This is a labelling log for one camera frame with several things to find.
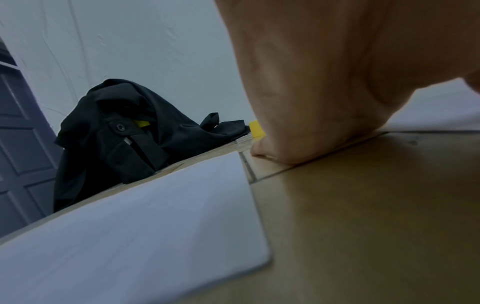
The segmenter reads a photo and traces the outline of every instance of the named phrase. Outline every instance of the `yellow object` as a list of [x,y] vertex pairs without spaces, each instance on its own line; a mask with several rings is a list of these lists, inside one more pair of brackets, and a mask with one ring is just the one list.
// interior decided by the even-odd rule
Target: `yellow object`
[[146,127],[146,126],[149,126],[150,123],[148,121],[145,121],[145,120],[134,120],[133,121],[139,128],[143,128],[143,127]]
[[259,124],[258,120],[254,120],[248,124],[250,126],[250,132],[252,137],[262,137],[265,136],[265,132],[262,130],[262,127]]

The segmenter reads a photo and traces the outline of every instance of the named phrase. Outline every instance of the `black jacket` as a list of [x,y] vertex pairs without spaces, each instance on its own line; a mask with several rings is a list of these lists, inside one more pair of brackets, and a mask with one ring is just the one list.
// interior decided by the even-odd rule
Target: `black jacket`
[[[140,128],[134,121],[147,121]],[[134,82],[108,79],[92,88],[61,123],[64,152],[55,179],[54,211],[121,182],[153,175],[250,132],[243,120],[199,125]]]

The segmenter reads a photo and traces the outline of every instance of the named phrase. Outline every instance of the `skin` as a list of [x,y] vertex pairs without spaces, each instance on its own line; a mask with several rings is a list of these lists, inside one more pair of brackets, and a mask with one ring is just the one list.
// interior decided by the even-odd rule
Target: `skin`
[[416,89],[480,92],[478,0],[215,0],[253,111],[286,164],[387,122]]

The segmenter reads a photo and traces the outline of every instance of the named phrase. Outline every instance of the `blue door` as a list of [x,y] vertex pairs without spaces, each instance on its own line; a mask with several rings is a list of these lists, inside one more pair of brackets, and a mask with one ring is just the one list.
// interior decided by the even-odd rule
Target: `blue door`
[[0,65],[0,237],[53,213],[54,140],[20,71]]

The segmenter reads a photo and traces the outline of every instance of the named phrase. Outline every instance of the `black cloth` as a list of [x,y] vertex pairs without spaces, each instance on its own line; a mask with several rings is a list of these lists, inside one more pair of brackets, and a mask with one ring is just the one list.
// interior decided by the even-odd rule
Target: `black cloth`
[[[148,121],[138,127],[134,122]],[[64,148],[54,188],[54,212],[119,183],[153,175],[250,132],[243,120],[199,125],[153,91],[108,79],[88,91],[61,123]]]

